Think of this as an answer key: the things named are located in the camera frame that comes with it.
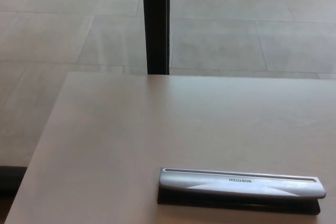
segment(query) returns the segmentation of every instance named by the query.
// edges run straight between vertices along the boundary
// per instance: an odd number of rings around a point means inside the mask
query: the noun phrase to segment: table
[[[6,224],[334,223],[336,82],[71,73]],[[318,176],[317,217],[158,206],[160,167]]]

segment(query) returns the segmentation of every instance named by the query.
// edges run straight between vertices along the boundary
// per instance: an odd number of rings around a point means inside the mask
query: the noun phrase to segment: gray tiled floor
[[[171,0],[171,74],[336,79],[336,0]],[[0,165],[27,165],[69,71],[145,74],[142,0],[0,0]]]

